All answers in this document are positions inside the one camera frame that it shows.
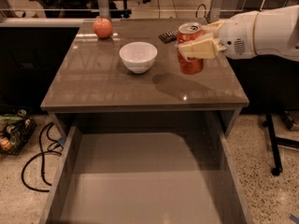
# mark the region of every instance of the black metal stand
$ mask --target black metal stand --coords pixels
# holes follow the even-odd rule
[[[282,173],[283,169],[282,169],[278,145],[285,146],[285,147],[299,148],[299,142],[291,139],[277,137],[275,134],[272,116],[270,114],[266,114],[266,121],[264,122],[263,126],[268,127],[268,132],[269,132],[271,147],[273,152],[273,158],[275,163],[275,168],[272,169],[271,173],[272,175],[279,175],[280,173]]]

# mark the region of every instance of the floor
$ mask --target floor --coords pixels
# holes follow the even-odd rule
[[[16,9],[25,9],[27,14],[40,18],[44,16],[35,2],[10,1]],[[202,3],[208,8],[209,0],[159,0],[159,4],[156,0],[147,4],[130,1],[129,7],[133,10],[132,18],[189,18],[195,16],[196,9]],[[198,17],[200,16],[203,16],[202,12],[198,13]],[[21,153],[18,156],[0,155],[1,224],[38,223],[48,197],[47,192],[32,191],[21,182],[21,171],[25,163],[40,152],[39,135],[44,126],[51,122],[47,115],[34,115],[34,118],[37,128]],[[299,132],[288,130],[280,116],[274,114],[273,120],[277,135],[299,139]],[[254,223],[299,223],[298,150],[279,147],[284,170],[280,176],[272,176],[270,171],[274,167],[274,160],[263,121],[264,115],[243,114],[237,119],[228,137],[232,159],[237,167],[238,181],[249,203]],[[50,137],[59,137],[55,127],[50,130]],[[41,139],[43,147],[47,148],[51,141],[45,134]],[[54,178],[59,159],[59,156],[46,156],[46,179],[49,182]],[[49,186],[41,180],[40,167],[40,159],[33,161],[24,173],[25,180],[32,187],[48,189]]]

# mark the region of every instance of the red object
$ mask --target red object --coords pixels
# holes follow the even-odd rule
[[[93,31],[99,38],[108,38],[112,35],[112,23],[105,18],[96,19],[93,23]]]
[[[194,40],[199,35],[204,33],[200,29],[201,25],[198,22],[187,22],[179,26],[177,42],[183,43],[186,41]],[[204,69],[203,59],[195,59],[188,57],[188,61],[178,51],[178,62],[180,64],[180,72],[187,75],[193,75],[201,72]]]

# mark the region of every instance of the speckled floor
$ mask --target speckled floor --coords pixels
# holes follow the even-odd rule
[[[39,152],[38,137],[50,122],[46,115],[35,116],[37,128],[19,156],[0,155],[0,223],[38,223],[48,193],[26,188],[21,182],[21,170]],[[264,115],[241,115],[228,137],[232,159],[237,167],[239,182],[254,223],[293,224],[299,217],[299,150],[279,146],[283,172],[272,176],[274,167],[267,129],[262,125]],[[274,115],[277,136],[299,139],[299,132],[289,131]],[[59,135],[53,127],[50,137]],[[44,148],[51,143],[42,136]],[[60,157],[46,156],[46,178],[53,180]],[[48,189],[40,177],[41,159],[34,161],[25,172],[25,180],[32,187]]]

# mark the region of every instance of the can lid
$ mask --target can lid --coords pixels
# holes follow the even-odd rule
[[[201,24],[192,21],[192,22],[187,22],[179,26],[178,31],[182,34],[194,34],[197,33],[201,28]]]

